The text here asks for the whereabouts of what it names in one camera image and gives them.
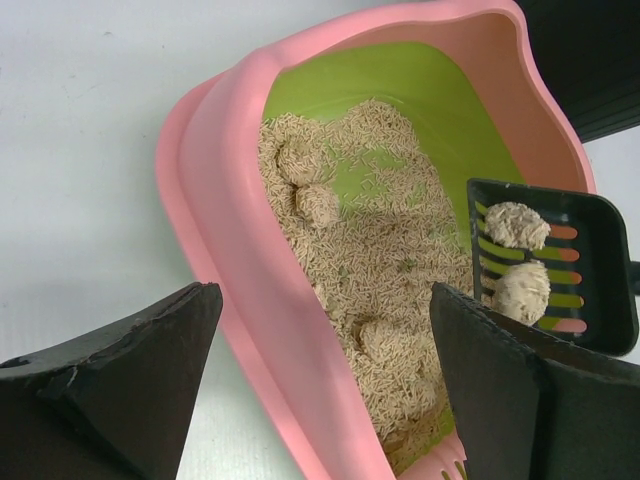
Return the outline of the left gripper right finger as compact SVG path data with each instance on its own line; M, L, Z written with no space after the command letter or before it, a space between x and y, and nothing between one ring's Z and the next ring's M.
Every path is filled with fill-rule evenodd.
M639 368L444 283L430 319L471 479L636 479Z

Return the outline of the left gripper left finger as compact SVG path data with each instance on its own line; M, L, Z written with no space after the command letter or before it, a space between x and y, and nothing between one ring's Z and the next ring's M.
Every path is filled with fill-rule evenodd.
M173 479L223 307L214 283L1 366L5 479Z

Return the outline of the black litter scoop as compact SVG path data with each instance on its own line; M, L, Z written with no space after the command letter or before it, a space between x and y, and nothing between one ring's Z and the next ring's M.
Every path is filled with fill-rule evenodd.
M627 232L606 198L579 192L473 178L467 183L474 296L487 302L508 268L540 261L550 298L538 329L583 348L621 357L636 345L639 265L629 257ZM520 203L550 226L543 247L506 247L486 231L490 207Z

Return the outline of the pink green litter box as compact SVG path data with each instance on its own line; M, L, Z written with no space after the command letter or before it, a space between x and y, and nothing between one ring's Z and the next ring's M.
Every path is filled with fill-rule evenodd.
M250 53L176 104L156 152L164 208L195 277L221 285L221 330L309 479L390 479L393 471L267 202L259 125L281 72L330 51L392 41L432 45L461 67L528 183L596 189L512 1L411 2L350 13Z

